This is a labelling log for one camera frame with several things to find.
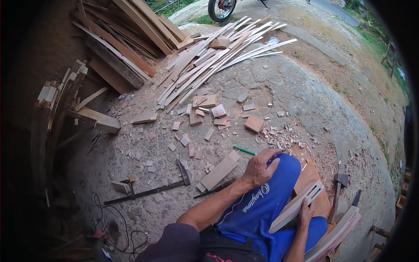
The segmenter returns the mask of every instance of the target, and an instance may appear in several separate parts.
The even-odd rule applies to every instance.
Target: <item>black shirt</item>
[[[246,244],[223,237],[209,226],[201,233],[187,224],[169,224],[160,240],[137,256],[135,262],[266,262],[266,258]]]

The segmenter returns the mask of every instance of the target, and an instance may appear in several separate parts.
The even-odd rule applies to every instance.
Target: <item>right hand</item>
[[[310,221],[313,218],[313,214],[314,214],[314,201],[312,201],[310,207],[308,207],[308,199],[305,197],[303,199],[303,203],[301,204],[299,229],[301,230],[308,229]]]
[[[275,170],[278,168],[279,158],[277,154],[282,152],[280,148],[265,149],[256,156],[252,157],[247,164],[246,171],[242,179],[250,185],[250,187],[259,187],[271,179]],[[272,163],[267,167],[266,163],[270,158],[275,157]]]

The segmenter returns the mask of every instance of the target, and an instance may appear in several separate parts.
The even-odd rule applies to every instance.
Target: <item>motorcycle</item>
[[[241,0],[209,0],[208,2],[208,14],[209,17],[215,22],[223,22],[227,20],[233,10],[237,1]],[[258,0],[266,7],[266,0]]]

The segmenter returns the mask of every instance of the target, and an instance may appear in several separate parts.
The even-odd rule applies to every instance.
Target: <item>wooden handle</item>
[[[335,192],[335,197],[333,198],[332,210],[330,211],[329,224],[334,224],[336,220],[336,212],[338,210],[338,202],[339,202],[341,185],[342,184],[340,182],[336,183],[336,192]]]

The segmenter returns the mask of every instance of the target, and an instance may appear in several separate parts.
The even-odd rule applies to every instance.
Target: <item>black wire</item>
[[[98,207],[98,208],[100,208],[100,210],[101,210],[101,217],[100,217],[100,219],[98,219],[97,220],[97,223],[94,223],[94,220],[92,220],[92,226],[93,226],[93,230],[96,232],[96,230],[97,230],[97,226],[98,226],[98,224],[99,223],[102,223],[102,226],[103,226],[103,231],[105,232],[105,230],[106,230],[106,228],[107,228],[107,226],[108,226],[108,224],[109,224],[109,222],[111,221],[111,219],[109,219],[109,220],[107,220],[106,221],[106,218],[105,218],[105,216],[104,216],[104,214],[103,214],[103,209],[104,208],[106,208],[106,209],[109,209],[109,208],[113,208],[113,209],[115,209],[116,211],[118,211],[118,213],[120,214],[120,216],[122,217],[122,219],[124,220],[124,224],[125,224],[125,232],[126,232],[126,234],[125,234],[125,238],[126,238],[126,240],[127,240],[127,244],[126,244],[126,246],[123,248],[123,249],[120,249],[120,248],[118,248],[116,245],[117,245],[117,243],[116,243],[116,241],[114,241],[113,239],[112,239],[112,237],[110,236],[109,237],[109,241],[113,244],[113,246],[115,247],[115,249],[116,250],[118,250],[119,252],[122,252],[122,253],[125,253],[125,254],[129,254],[129,256],[128,256],[128,259],[131,261],[131,262],[133,262],[134,260],[135,260],[135,258],[136,258],[136,255],[139,255],[139,253],[138,252],[136,252],[135,250],[137,250],[138,248],[140,248],[142,245],[144,245],[145,243],[147,243],[148,242],[148,236],[145,234],[145,232],[143,232],[143,231],[141,231],[141,230],[133,230],[133,231],[131,231],[131,233],[129,234],[129,236],[130,236],[130,238],[131,238],[131,242],[132,242],[132,251],[131,252],[127,252],[127,249],[129,248],[129,238],[128,238],[128,226],[127,226],[127,221],[125,220],[125,217],[124,217],[124,215],[116,208],[116,207],[114,207],[114,206],[112,206],[112,205],[102,205],[101,204],[101,200],[100,200],[100,198],[99,198],[99,196],[98,196],[98,194],[96,193],[96,192],[93,192],[92,193],[92,195],[93,195],[93,202],[95,203],[95,207]],[[134,232],[141,232],[141,233],[143,233],[144,234],[144,236],[146,237],[146,240],[144,241],[144,242],[142,242],[139,246],[137,246],[137,247],[135,247],[134,246],[134,241],[132,240],[132,234],[134,233]]]

